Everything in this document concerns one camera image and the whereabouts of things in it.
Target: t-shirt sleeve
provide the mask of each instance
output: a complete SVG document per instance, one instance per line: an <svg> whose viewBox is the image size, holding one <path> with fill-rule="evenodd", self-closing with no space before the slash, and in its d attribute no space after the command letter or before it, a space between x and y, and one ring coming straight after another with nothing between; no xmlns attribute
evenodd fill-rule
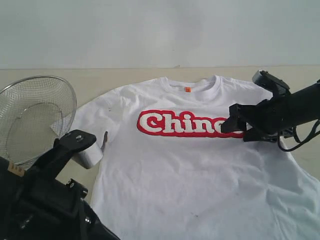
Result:
<svg viewBox="0 0 320 240"><path fill-rule="evenodd" d="M79 129L96 136L96 143L101 148L106 140L110 144L115 138L123 114L121 97L113 89L79 107L75 113L70 130Z"/></svg>

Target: metal mesh strainer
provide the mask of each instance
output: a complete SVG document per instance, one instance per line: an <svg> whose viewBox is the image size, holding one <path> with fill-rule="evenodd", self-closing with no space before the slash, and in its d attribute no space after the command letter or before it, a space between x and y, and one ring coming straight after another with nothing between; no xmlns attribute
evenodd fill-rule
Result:
<svg viewBox="0 0 320 240"><path fill-rule="evenodd" d="M29 167L74 120L77 98L63 78L21 79L0 91L0 156Z"/></svg>

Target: white wall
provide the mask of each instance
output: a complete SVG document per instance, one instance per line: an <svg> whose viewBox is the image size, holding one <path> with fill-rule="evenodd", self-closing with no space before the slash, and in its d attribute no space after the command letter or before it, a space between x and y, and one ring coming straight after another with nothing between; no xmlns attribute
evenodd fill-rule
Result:
<svg viewBox="0 0 320 240"><path fill-rule="evenodd" d="M0 0L0 69L320 64L319 0Z"/></svg>

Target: white fabric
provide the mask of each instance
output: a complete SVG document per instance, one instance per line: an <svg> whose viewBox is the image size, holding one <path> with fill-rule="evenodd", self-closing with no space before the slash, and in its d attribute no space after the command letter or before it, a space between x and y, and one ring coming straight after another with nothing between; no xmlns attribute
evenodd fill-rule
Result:
<svg viewBox="0 0 320 240"><path fill-rule="evenodd" d="M73 129L100 146L108 131L91 201L102 223L122 240L320 239L318 180L276 144L220 132L230 105L270 96L221 76L162 77L80 107Z"/></svg>

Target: table surface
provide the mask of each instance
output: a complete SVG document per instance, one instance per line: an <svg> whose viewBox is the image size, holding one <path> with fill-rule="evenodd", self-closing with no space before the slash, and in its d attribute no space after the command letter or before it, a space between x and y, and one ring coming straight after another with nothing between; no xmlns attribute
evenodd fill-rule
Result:
<svg viewBox="0 0 320 240"><path fill-rule="evenodd" d="M197 82L212 75L220 75L251 81L252 76L259 69L268 70L272 75L283 79L290 86L291 92L310 86L320 79L320 65L155 69L8 69L0 70L0 89L22 78L35 75L55 75L71 83L76 93L77 105L80 107L116 87L158 77L166 76L176 81ZM310 129L311 124L305 124L298 128L298 133L303 138ZM292 139L287 140L286 143L288 146L294 144ZM319 144L320 137L292 152L299 165L318 179L320 179ZM91 169L84 169L74 161L69 161L57 179L66 183L73 178L86 186L89 191L86 200L90 202L98 169L98 164Z"/></svg>

